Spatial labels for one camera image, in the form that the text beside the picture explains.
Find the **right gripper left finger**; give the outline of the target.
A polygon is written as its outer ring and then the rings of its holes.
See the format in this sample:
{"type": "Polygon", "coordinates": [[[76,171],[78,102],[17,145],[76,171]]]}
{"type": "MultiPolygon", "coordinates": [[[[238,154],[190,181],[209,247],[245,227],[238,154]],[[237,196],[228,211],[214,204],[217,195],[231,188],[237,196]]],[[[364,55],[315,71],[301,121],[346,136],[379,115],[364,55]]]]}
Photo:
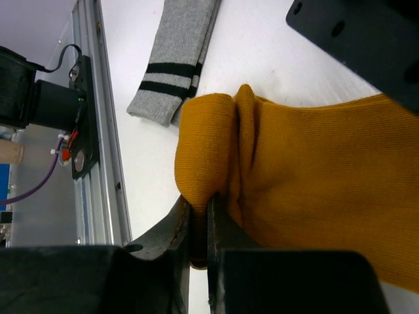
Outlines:
{"type": "Polygon", "coordinates": [[[186,313],[191,207],[129,244],[1,251],[2,313],[186,313]]]}

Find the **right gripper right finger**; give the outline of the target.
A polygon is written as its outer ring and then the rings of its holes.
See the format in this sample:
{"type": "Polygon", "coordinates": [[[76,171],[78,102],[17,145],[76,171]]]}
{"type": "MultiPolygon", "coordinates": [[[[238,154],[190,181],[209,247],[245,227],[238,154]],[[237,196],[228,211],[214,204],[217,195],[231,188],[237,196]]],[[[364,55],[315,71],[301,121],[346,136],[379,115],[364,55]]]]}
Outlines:
{"type": "Polygon", "coordinates": [[[233,221],[220,195],[209,201],[207,220],[212,313],[389,313],[359,253],[264,248],[233,221]]]}

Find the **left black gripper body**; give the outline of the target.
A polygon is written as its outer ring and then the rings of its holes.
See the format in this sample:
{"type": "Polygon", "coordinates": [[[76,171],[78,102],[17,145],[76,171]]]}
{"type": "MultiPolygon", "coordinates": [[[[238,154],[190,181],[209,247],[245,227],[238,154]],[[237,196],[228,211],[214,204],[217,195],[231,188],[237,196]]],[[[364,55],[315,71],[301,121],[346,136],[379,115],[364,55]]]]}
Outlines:
{"type": "Polygon", "coordinates": [[[418,113],[417,1],[294,1],[288,26],[418,113]]]}

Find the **mustard yellow sock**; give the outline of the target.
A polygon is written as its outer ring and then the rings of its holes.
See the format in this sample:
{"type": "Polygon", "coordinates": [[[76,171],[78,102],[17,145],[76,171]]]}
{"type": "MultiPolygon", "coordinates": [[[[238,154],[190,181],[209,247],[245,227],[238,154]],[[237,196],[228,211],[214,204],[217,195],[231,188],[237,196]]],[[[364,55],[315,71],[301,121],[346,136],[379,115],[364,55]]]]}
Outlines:
{"type": "Polygon", "coordinates": [[[380,280],[418,291],[418,116],[385,95],[287,107],[245,84],[196,97],[181,110],[174,168],[195,268],[220,194],[262,246],[357,251],[380,280]]]}

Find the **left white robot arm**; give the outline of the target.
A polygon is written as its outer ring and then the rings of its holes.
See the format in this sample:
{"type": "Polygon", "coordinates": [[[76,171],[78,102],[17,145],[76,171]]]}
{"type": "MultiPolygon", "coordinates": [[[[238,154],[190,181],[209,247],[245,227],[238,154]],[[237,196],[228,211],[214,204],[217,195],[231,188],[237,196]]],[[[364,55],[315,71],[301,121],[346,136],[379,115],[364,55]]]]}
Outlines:
{"type": "MultiPolygon", "coordinates": [[[[176,124],[196,95],[219,1],[166,1],[151,56],[127,111],[162,126],[176,124]]],[[[369,84],[418,112],[417,1],[295,1],[287,24],[369,84]]],[[[86,56],[70,87],[36,80],[43,66],[1,49],[1,123],[71,131],[91,116],[86,56]]]]}

